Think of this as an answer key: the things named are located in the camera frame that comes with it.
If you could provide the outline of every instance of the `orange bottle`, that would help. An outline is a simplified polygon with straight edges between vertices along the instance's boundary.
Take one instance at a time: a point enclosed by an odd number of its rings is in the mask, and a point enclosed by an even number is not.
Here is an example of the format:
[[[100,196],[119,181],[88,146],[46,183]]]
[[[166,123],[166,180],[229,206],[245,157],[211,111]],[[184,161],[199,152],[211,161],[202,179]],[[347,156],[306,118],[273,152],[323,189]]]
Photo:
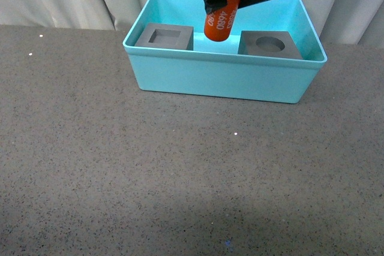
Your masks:
[[[240,0],[227,0],[227,6],[206,16],[204,34],[210,40],[224,41],[229,37]]]

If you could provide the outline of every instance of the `round hole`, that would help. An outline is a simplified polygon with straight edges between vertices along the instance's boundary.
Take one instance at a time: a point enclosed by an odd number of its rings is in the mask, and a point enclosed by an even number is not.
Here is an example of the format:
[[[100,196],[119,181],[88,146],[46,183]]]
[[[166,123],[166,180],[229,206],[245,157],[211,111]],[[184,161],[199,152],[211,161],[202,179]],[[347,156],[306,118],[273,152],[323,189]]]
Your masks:
[[[260,37],[256,40],[256,45],[268,52],[280,52],[286,48],[280,39],[271,36]]]

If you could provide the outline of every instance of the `gray countertop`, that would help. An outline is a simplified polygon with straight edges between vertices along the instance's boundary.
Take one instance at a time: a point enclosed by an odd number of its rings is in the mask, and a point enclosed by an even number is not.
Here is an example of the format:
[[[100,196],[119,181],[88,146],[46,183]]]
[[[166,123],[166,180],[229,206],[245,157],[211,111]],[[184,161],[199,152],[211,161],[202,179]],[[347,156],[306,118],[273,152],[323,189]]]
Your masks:
[[[384,50],[279,104],[141,91],[125,35],[0,26],[1,255],[384,254]]]

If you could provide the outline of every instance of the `plastic bin rim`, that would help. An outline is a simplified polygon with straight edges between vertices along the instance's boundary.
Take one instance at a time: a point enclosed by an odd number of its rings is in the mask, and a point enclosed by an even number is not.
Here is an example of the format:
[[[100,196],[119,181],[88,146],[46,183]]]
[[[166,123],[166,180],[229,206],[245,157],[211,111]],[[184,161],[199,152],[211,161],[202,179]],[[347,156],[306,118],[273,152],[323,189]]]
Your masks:
[[[306,60],[306,59],[289,59],[289,58],[274,58],[274,57],[264,57],[264,56],[254,56],[254,55],[232,55],[232,54],[225,54],[225,53],[217,53],[217,52],[198,52],[198,51],[183,51],[183,50],[176,50],[176,49],[167,49],[166,50],[166,56],[164,58],[173,58],[172,55],[176,56],[182,56],[182,58],[184,59],[191,59],[191,56],[193,55],[196,55],[196,56],[199,56],[199,55],[208,55],[208,56],[211,56],[211,57],[215,57],[215,56],[221,56],[221,57],[235,57],[236,59],[271,59],[271,60],[275,60],[275,61],[281,61],[281,60],[284,60],[286,62],[286,65],[284,64],[280,64],[279,66],[291,66],[291,65],[287,65],[288,62],[292,61],[292,62],[296,62],[297,64],[302,64],[302,65],[313,65],[315,64],[313,67],[306,67],[308,69],[319,69],[321,68],[327,61],[328,61],[328,57],[325,53],[325,50],[320,42],[320,39],[316,33],[316,30],[312,24],[312,22],[310,21],[310,18],[309,18],[309,15],[306,11],[306,9],[304,8],[304,3],[302,0],[297,0],[300,5],[302,6],[303,10],[304,10],[304,13],[309,21],[309,24],[312,28],[312,31],[314,32],[315,34],[315,37],[316,37],[316,40],[317,40],[317,43],[321,49],[321,52],[322,52],[322,55],[323,55],[323,59],[322,60]],[[144,56],[145,55],[145,52],[148,52],[148,51],[153,51],[153,52],[160,52],[160,53],[164,53],[164,49],[156,49],[156,48],[147,48],[147,47],[137,47],[137,46],[130,46],[130,45],[127,45],[127,41],[134,29],[134,27],[136,27],[137,23],[139,22],[142,14],[144,13],[146,7],[149,5],[149,0],[146,1],[145,5],[143,6],[141,12],[139,13],[138,17],[136,18],[135,22],[133,23],[132,27],[130,28],[127,36],[124,38],[124,41],[123,41],[123,46],[125,47],[125,50],[127,51],[127,53],[130,53],[132,55],[142,55]]]

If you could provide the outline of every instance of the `gray foam block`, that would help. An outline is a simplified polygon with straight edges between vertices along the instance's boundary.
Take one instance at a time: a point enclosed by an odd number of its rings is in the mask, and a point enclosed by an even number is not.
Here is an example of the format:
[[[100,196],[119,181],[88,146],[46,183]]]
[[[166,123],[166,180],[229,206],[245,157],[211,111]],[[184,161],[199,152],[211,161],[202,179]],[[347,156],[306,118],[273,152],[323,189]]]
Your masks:
[[[135,46],[193,50],[193,26],[149,23]]]
[[[242,31],[238,54],[302,59],[288,31]]]

